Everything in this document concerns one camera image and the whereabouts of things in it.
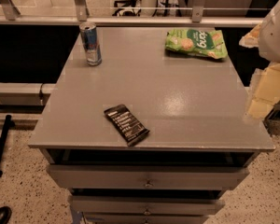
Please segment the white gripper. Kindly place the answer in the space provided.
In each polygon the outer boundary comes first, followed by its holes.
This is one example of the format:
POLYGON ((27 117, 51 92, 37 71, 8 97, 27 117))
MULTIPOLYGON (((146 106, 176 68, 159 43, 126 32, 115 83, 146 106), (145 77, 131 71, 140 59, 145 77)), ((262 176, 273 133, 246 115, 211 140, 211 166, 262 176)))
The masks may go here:
POLYGON ((256 69, 250 80, 245 112, 253 119, 264 119, 280 101, 280 0, 264 18, 244 35, 239 45, 259 47, 259 55, 270 61, 264 70, 256 69))

